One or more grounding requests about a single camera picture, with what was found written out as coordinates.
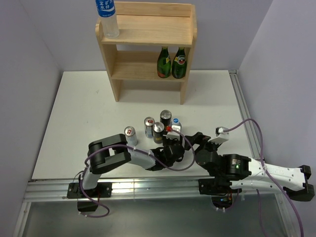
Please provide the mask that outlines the water bottle blue label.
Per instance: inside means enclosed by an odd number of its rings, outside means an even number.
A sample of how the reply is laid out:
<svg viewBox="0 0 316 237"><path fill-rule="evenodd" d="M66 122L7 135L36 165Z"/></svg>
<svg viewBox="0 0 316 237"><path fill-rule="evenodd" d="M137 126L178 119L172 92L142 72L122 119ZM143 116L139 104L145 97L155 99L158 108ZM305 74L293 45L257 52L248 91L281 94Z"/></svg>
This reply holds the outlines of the water bottle blue label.
<svg viewBox="0 0 316 237"><path fill-rule="evenodd" d="M181 123L180 123L180 121L179 121L178 118L173 118L173 119L172 119L172 121L171 121L171 128L172 128L173 130L176 130L176 131L178 131L178 132L181 132L181 130L182 130L182 125L181 125Z"/></svg>
<svg viewBox="0 0 316 237"><path fill-rule="evenodd" d="M101 18L103 34L108 39L119 36L115 2L113 0L96 0L96 8Z"/></svg>

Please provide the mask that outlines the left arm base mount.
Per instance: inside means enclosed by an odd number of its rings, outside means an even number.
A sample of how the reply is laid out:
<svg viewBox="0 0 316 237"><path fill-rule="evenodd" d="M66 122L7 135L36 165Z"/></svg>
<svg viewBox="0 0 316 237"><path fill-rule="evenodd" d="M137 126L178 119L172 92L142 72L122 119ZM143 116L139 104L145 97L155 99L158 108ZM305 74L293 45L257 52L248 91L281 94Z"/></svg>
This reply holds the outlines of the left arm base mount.
<svg viewBox="0 0 316 237"><path fill-rule="evenodd" d="M95 201L101 198L110 198L112 194L112 183L98 183L96 188L85 190L88 197ZM77 199L77 209L80 212L91 213L97 210L98 205L90 201L82 192L79 182L72 182L68 186L67 199Z"/></svg>

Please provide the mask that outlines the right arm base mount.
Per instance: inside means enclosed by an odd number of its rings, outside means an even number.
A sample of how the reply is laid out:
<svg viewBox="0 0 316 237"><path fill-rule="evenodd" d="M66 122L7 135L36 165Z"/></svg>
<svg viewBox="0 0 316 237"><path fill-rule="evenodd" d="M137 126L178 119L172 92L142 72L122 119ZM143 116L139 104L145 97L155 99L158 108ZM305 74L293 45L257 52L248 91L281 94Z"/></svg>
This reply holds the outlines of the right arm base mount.
<svg viewBox="0 0 316 237"><path fill-rule="evenodd" d="M211 196L211 202L217 212L226 213L236 203L242 189L232 188L232 182L224 178L198 179L200 195Z"/></svg>

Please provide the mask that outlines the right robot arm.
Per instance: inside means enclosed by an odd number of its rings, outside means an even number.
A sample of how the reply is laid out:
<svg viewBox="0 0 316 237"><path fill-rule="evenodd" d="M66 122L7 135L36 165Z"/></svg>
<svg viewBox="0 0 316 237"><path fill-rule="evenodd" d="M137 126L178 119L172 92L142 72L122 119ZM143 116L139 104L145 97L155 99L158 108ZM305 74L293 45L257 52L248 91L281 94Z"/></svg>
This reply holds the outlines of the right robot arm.
<svg viewBox="0 0 316 237"><path fill-rule="evenodd" d="M311 168L301 165L287 168L238 154L218 154L218 148L229 139L229 133L221 128L216 137L201 132L186 136L185 150L197 144L195 162L205 169L209 178L198 181L202 195L219 196L241 193L246 190L262 190L273 193L285 191L291 200L307 202L315 196L313 185L308 183Z"/></svg>

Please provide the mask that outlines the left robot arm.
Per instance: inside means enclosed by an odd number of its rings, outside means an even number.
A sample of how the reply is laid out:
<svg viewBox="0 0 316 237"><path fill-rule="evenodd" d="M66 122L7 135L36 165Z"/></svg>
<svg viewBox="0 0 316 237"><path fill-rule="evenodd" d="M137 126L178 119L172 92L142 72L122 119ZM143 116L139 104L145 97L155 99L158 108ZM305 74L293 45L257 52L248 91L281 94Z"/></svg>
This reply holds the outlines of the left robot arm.
<svg viewBox="0 0 316 237"><path fill-rule="evenodd" d="M163 146L141 150L127 142L123 134L117 134L93 141L88 145L88 157L78 191L84 197L96 192L99 178L126 163L139 166L144 170L160 171L171 168L184 157L182 139L164 139Z"/></svg>

